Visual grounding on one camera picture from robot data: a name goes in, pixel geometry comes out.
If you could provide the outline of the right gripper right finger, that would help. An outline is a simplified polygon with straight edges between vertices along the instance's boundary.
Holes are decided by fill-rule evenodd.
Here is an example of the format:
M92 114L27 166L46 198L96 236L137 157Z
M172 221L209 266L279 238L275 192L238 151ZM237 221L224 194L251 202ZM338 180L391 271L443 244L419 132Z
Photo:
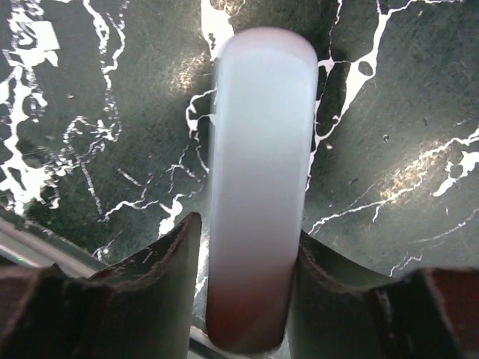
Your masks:
M392 278L303 233L287 335L293 358L476 358L478 270Z

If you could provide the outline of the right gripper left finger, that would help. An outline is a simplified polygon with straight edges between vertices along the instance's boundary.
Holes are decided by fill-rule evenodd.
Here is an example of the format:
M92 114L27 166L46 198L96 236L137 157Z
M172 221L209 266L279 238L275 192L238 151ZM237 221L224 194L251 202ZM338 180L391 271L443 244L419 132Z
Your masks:
M3 358L185 358L201 217L88 278L1 268Z

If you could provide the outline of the light blue white stapler top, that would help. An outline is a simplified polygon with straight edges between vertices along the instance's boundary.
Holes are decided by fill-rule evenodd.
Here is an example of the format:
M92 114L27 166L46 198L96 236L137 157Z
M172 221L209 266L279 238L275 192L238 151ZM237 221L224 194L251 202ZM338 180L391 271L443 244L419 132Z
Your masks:
M313 46L252 28L222 48L210 151L206 326L226 352L284 337L299 250L318 83Z

